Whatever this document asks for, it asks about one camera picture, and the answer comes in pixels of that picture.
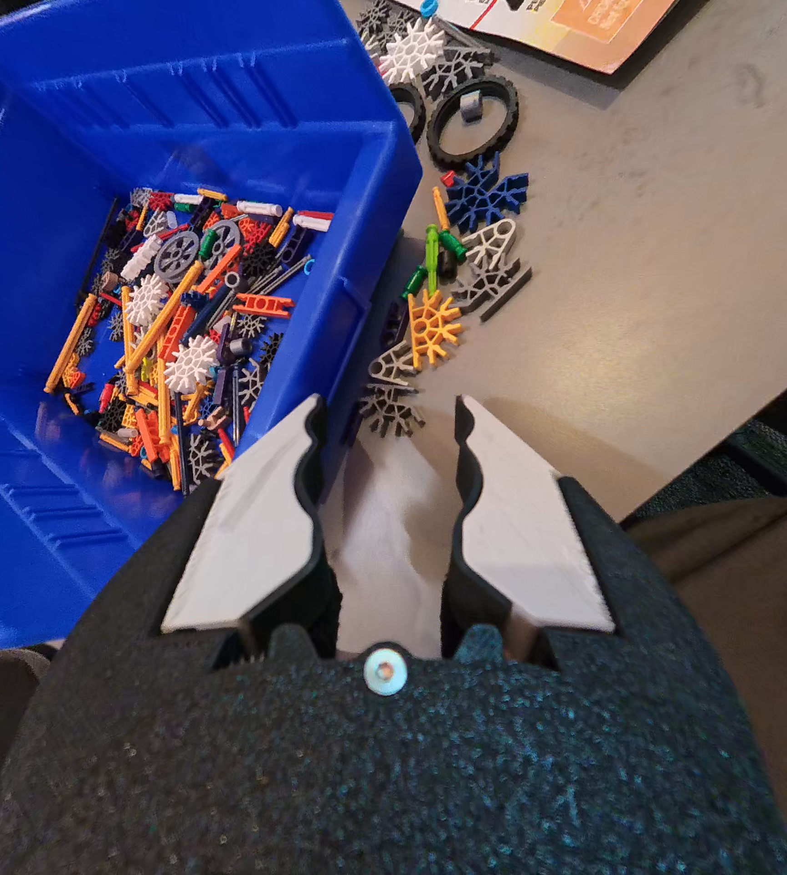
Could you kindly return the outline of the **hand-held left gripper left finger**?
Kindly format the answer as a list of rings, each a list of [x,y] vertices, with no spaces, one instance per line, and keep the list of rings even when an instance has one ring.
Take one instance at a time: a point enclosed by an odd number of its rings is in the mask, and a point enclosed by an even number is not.
[[[307,397],[224,473],[161,620],[160,634],[234,632],[246,655],[273,633],[301,628],[334,657],[334,573],[318,502],[327,405]]]

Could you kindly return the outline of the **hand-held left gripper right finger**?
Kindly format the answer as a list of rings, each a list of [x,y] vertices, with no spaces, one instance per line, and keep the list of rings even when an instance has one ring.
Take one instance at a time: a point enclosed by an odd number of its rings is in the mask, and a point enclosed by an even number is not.
[[[563,476],[472,396],[455,402],[455,518],[442,587],[442,655],[491,626],[510,660],[552,660],[550,630],[610,635],[611,609]]]

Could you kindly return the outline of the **heap of mixed toy pieces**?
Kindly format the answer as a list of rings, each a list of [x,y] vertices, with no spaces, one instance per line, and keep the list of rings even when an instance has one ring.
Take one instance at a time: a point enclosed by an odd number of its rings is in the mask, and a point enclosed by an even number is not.
[[[330,211],[221,191],[114,201],[44,385],[101,443],[188,494],[234,461]]]

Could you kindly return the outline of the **pile of toy connectors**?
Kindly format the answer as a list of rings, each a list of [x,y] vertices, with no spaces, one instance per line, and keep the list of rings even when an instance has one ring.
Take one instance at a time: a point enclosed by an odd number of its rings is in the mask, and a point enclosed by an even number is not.
[[[426,104],[427,122],[417,143],[425,141],[426,146],[427,123],[441,97],[466,81],[503,77],[493,71],[497,62],[493,50],[437,16],[436,7],[436,2],[420,2],[416,9],[406,2],[367,2],[355,21],[377,71],[386,44],[396,35],[405,35],[409,24],[433,19],[446,32],[444,55],[412,82]],[[443,130],[442,147],[462,153],[481,146],[496,133],[505,114],[502,103],[484,97],[482,121],[464,126],[458,112]],[[367,367],[365,387],[344,432],[347,445],[354,444],[361,425],[380,437],[411,437],[415,428],[423,427],[425,421],[415,406],[414,380],[426,367],[442,363],[449,348],[458,344],[461,316],[477,313],[486,323],[532,279],[530,264],[513,251],[516,218],[529,193],[529,174],[504,175],[504,149],[463,170],[435,165],[443,175],[432,189],[435,220],[426,227],[424,256],[399,297],[391,301],[380,352]]]

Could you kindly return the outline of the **black toy tyre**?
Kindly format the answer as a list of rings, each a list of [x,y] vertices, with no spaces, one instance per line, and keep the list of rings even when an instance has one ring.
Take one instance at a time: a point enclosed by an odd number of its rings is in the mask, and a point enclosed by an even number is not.
[[[442,147],[443,130],[451,118],[460,111],[461,98],[472,93],[502,103],[506,110],[504,120],[496,133],[481,146],[462,153],[450,152]],[[474,165],[479,160],[492,159],[508,146],[518,123],[519,95],[512,82],[497,75],[487,75],[463,82],[441,97],[433,110],[426,130],[429,155],[433,163],[443,170],[463,170],[468,164]]]
[[[427,108],[421,91],[412,82],[391,84],[389,91],[406,119],[412,141],[417,144],[427,124]]]

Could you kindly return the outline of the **large blue plastic bin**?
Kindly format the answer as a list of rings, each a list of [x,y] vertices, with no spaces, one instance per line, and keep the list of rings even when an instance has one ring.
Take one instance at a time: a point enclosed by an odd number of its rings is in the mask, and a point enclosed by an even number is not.
[[[43,387],[114,199],[329,212],[237,449],[307,396],[343,426],[422,169],[337,2],[42,2],[0,18],[0,649],[65,638],[180,503]]]

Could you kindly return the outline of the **white snowflake connector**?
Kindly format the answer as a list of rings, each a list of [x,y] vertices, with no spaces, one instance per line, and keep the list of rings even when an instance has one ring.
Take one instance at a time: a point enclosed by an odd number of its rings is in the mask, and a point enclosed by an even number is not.
[[[386,44],[378,71],[388,86],[414,82],[444,55],[446,32],[433,19],[409,24]]]

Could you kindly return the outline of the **construction toy set plastic bag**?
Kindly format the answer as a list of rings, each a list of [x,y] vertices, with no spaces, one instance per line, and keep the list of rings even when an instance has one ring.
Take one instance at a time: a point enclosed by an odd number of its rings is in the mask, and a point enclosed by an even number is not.
[[[676,1],[439,1],[463,31],[514,41],[595,72],[630,58]]]

